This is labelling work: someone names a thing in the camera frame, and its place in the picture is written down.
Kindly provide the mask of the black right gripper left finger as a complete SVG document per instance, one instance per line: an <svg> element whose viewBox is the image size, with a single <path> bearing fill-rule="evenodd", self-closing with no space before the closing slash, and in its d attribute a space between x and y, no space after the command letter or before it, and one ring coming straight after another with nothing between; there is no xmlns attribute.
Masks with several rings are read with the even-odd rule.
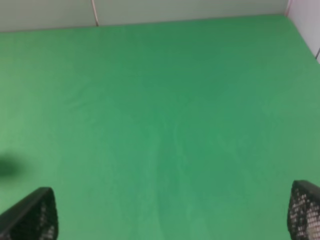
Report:
<svg viewBox="0 0 320 240"><path fill-rule="evenodd" d="M0 215L2 240L56 240L59 220L51 187L40 187Z"/></svg>

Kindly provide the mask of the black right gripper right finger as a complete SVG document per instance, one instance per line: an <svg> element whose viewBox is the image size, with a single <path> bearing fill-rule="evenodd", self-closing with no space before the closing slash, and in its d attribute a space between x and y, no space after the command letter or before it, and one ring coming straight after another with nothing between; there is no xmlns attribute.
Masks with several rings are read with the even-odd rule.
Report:
<svg viewBox="0 0 320 240"><path fill-rule="evenodd" d="M287 211L292 240L320 240L320 187L307 181L292 183Z"/></svg>

